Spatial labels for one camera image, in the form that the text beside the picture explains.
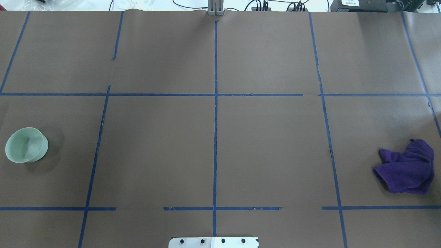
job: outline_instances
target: black device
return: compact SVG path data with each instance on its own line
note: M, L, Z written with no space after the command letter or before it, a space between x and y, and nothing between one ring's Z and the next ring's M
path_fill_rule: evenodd
M252 7L251 11L271 11L271 8L263 8L262 7L262 10L260 10L259 8Z
M388 12L386 0L334 0L332 12Z

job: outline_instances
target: black cable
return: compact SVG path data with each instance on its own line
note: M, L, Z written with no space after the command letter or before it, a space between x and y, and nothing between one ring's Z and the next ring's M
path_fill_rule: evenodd
M173 1L174 4L178 5L179 7L183 7L183 8L188 8L188 9L208 9L208 7L199 7L199 8L187 7L187 6L183 6L183 5L177 4L175 2L175 0L172 0L172 1Z
M294 6L295 6L295 3L290 3L290 4L288 5L288 8L286 8L286 11L289 11L289 7L291 7L291 5L294 5Z
M259 10L259 3L260 3L260 8L262 8L262 2L260 1L260 0L251 0L251 2L249 2L248 4L247 4L247 6L245 7L245 9L243 10L243 11L247 11L247 9L248 9L248 6L252 3L252 2L254 2L254 1L256 1L256 10L258 11Z
M271 2L281 2L281 3L287 3L287 4L294 3L294 2L279 1L279 0L267 0L267 1L271 1Z

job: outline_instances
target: blue tape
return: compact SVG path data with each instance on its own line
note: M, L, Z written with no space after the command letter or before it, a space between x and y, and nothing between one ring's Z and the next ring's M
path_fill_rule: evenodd
M88 211L116 211L116 207L89 207Z
M326 103L325 103L325 97L324 97L324 91L323 91L323 84L321 81L321 75L320 75L320 70L318 68L318 54L317 54L317 46L315 43L315 35L314 35L314 26L312 23L312 15L311 12L308 12L309 14L309 23L310 23L310 27L311 27L311 36L312 36L312 45L314 47L314 56L315 56L315 65L317 68L317 77L318 77L318 81L320 83L320 95L321 95L321 103L323 106L323 114L325 116L325 124L326 124L326 134L328 136L328 144L329 144L329 151L331 153L331 162L332 162L332 168L333 168L333 174L334 174L334 185L335 185L335 191L336 191L336 195L337 195L337 203L338 206L341 206L341 200L340 200L340 190L338 187L338 179L337 179L337 169L335 168L335 160L334 160L334 151L333 151L333 147L332 147L332 140L331 140L331 132L329 130L329 122L328 122L328 114L326 112ZM348 242L346 239L346 229L344 226L344 219L343 219L343 211L339 210L339 214L340 214L340 225L341 225L341 233L343 236L343 245L344 248L348 248Z
M323 94L325 97L425 97L425 94Z
M164 211L213 211L213 207L165 207Z
M302 97L303 94L218 94L220 97Z
M409 47L410 47L411 52L412 52L412 57L414 58L416 68L418 70L419 78L421 79L422 87L424 88L424 92L426 93L427 101L428 101L428 103L430 105L430 111L432 112L432 116L434 118L435 124L436 124L437 129L438 129L438 135L441 138L441 128L440 128L440 125L439 125L439 122L438 122L438 119L437 119L437 115L435 114L435 110L434 110L434 106L432 104L432 100L430 99L429 92L428 92L427 87L426 87L426 82L424 81L424 78L422 76L421 68L419 66L418 60L416 59L415 50L413 48L412 41L411 41L411 38L409 36L409 32L407 30L406 19L404 18L404 12L401 12L401 19L403 20L404 32L406 33L406 38L407 38L407 41L409 43Z
M26 15L26 19L25 19L25 22L23 23L22 31L20 32L19 39L17 40L17 43L15 44L14 52L12 53L11 60L9 61L9 65L7 66L6 73L4 74L3 82L0 86L0 94L3 92L4 85L6 84L6 79L9 74L9 70L11 69L12 62L14 61L15 54L17 53L17 49L19 48L20 41L22 40L23 33L25 32L26 24L27 24L27 21L29 20L29 15L30 15L30 11L28 11L28 13Z
M118 52L118 44L120 42L120 35L121 35L121 26L123 25L123 17L124 17L124 11L121 11L120 26L118 27L118 35L116 36L116 43L115 43L115 53L113 54L112 60L116 59L116 53Z
M213 237L216 237L217 231L217 23L214 22L214 149L213 149Z
M105 96L105 93L2 93L2 96Z
M441 209L439 205L426 206L341 206L321 207L322 210L385 210L385 209Z
M83 240L83 237L84 237L84 230L86 228L87 212L89 211L90 196L92 194L93 179L95 177L95 169L97 167L98 152L100 150L100 145L101 145L101 137L102 137L102 134L103 134L104 120L105 120L105 117L106 117L107 103L108 103L108 100L109 100L109 93L110 93L110 85L107 87L106 100L104 101L104 109L103 109L103 115L101 117L100 132L98 134L97 148L95 150L95 157L93 159L92 173L90 175L89 190L87 192L86 207L84 209L84 216L83 216L83 222L82 222L82 226L81 226L80 239L78 241L78 248L81 248L81 246L82 246L82 240Z
M164 207L164 211L212 211L213 207ZM279 211L283 207L216 207L216 211Z
M84 207L0 207L0 211L84 211Z
M214 97L215 94L181 94L181 93L111 93L110 96L139 97Z
M279 211L283 207L217 207L219 211L250 211L250 210L263 210L263 211Z
M84 211L84 207L0 207L0 211ZM116 211L116 207L90 207L89 211Z

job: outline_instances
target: sticker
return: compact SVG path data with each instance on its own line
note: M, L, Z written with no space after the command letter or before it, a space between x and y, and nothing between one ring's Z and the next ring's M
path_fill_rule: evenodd
M341 4L346 6L360 7L359 0L341 0Z

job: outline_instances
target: purple cloth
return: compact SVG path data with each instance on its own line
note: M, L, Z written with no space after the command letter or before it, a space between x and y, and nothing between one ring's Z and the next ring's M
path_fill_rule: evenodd
M384 181L391 193L426 194L434 178L434 151L422 139L413 140L405 152L380 149L384 164L374 174Z

